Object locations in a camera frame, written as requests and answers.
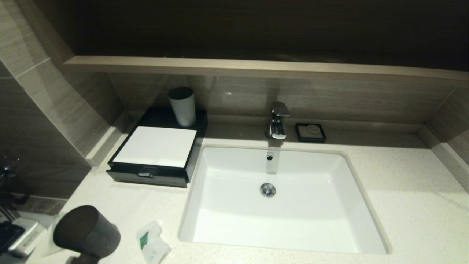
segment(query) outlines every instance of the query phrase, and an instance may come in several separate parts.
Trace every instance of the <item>faucet spout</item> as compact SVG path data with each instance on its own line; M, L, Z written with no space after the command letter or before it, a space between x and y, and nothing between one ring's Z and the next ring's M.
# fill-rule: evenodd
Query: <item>faucet spout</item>
M287 116L290 116L290 111L284 103L279 101L272 103L266 132L268 138L282 140L287 137L285 122L283 120L283 118Z

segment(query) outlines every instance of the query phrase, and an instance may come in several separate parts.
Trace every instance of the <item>cup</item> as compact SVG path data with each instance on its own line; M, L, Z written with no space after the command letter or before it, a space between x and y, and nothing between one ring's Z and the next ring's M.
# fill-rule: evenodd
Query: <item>cup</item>
M191 88L174 88L169 91L168 98L180 126L188 127L195 124L196 104L194 102L194 91Z
M98 209L84 205L62 217L55 227L53 240L61 248L104 258L116 250L121 234Z

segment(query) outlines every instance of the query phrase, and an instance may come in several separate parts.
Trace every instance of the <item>undermount sink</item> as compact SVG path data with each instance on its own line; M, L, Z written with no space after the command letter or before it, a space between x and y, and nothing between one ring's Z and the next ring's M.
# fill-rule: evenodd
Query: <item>undermount sink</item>
M266 185L261 188L264 183L274 186L274 195ZM205 147L190 188L182 241L387 252L350 166L338 153Z

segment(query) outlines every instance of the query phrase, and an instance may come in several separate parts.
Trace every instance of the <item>white cup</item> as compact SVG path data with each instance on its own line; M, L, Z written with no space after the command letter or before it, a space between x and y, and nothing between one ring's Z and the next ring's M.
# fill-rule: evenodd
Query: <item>white cup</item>
M180 126L192 126L196 122L194 91L189 87L178 87L169 91L169 102Z

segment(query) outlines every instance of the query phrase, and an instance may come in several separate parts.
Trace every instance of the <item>faucet handle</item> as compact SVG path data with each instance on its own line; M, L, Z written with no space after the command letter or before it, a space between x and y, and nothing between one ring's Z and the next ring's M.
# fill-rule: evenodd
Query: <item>faucet handle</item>
M276 116L290 116L287 106L279 101L272 102L272 113Z

